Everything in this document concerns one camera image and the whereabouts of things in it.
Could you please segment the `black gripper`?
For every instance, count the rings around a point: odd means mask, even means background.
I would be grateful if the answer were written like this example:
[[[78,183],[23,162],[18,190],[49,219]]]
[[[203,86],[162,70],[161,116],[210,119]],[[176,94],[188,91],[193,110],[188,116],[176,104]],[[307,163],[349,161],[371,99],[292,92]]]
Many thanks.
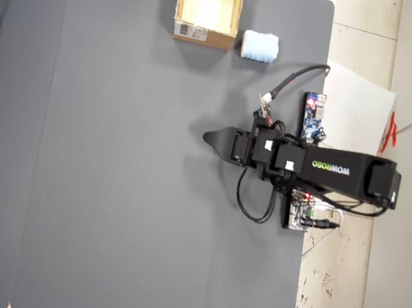
[[[220,131],[208,131],[203,134],[203,140],[210,146],[224,162],[231,162],[236,166],[254,168],[252,161],[253,148],[255,147],[256,136],[253,133],[235,130],[233,146],[232,128],[223,128]]]

